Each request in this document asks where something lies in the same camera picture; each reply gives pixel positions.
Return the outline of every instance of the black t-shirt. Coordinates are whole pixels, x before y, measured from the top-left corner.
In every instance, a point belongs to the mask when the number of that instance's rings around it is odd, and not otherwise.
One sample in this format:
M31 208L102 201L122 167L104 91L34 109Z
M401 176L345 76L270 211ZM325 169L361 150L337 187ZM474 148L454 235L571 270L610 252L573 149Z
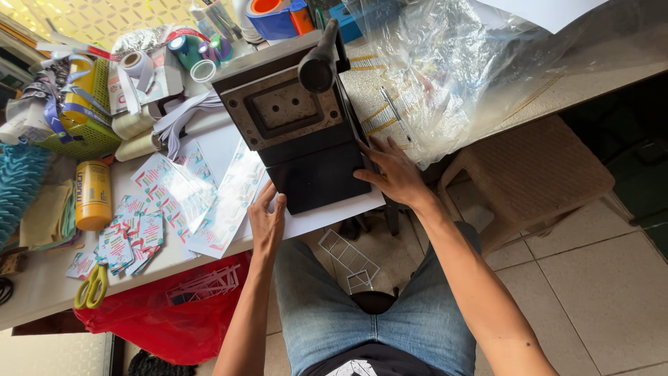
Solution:
M327 376L334 370L337 370L336 375L349 376L448 376L405 351L378 344L363 345L338 354L310 366L300 376Z

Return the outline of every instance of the person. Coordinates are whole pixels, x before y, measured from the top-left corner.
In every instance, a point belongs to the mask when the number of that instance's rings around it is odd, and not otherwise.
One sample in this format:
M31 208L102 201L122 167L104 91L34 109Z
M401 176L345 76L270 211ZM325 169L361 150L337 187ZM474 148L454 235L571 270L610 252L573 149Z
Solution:
M476 230L448 217L391 138L371 142L377 150L363 143L360 148L382 172L353 175L414 210L431 241L399 298L383 314L366 314L306 244L281 242L287 197L276 196L268 182L248 207L253 258L213 375L264 373L273 274L292 376L472 376L476 342L496 376L557 375L510 293L480 256Z

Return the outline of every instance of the blue jeans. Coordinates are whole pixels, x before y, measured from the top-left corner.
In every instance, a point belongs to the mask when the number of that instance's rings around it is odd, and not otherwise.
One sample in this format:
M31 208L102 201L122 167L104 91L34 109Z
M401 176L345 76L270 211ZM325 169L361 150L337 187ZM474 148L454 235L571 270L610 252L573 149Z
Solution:
M473 226L456 225L480 253ZM399 299L379 315L364 313L299 240L281 244L274 282L292 376L367 343L403 350L448 375L473 375L476 340L431 244Z

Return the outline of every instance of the printed graphic on shirt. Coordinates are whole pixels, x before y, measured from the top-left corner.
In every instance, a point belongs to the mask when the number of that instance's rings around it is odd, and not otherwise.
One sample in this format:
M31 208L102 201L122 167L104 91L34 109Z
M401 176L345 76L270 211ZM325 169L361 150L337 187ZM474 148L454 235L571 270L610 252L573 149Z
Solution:
M377 376L367 361L348 361L339 368L327 374L327 376Z

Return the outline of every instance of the yellow scissors handle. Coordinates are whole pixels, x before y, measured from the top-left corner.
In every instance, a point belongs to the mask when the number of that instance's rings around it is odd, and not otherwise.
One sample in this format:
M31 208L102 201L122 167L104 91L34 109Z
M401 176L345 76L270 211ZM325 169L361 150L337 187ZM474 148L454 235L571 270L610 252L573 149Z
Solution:
M104 266L95 265L88 278L79 286L77 294L74 296L74 308L99 307L107 293L108 286L107 269ZM94 300L98 289L100 289L100 296L97 300Z

